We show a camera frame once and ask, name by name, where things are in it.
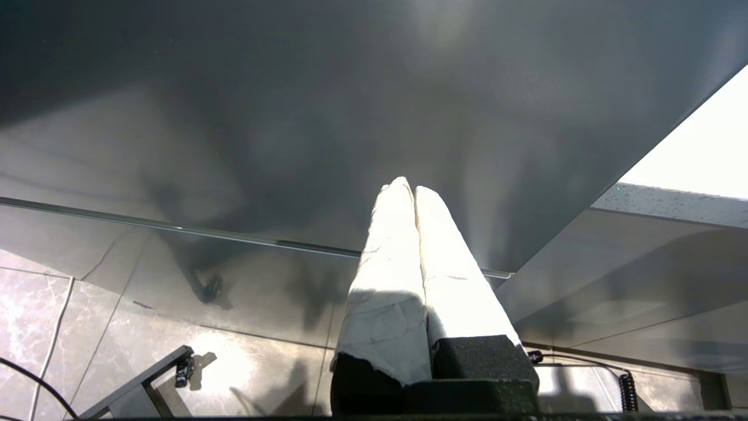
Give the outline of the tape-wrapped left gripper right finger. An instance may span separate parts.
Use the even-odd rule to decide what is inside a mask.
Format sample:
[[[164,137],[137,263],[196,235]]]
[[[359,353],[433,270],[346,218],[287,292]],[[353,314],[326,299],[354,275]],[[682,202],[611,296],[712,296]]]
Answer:
[[[539,376],[440,195],[417,187],[432,380],[417,413],[532,413]]]

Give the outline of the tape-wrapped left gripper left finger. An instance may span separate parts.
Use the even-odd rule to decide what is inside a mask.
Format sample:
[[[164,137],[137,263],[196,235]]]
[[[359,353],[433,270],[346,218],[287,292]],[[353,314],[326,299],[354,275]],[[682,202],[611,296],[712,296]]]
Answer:
[[[415,200],[404,177],[380,189],[348,290],[331,362],[334,416],[403,412],[404,390],[430,381]]]

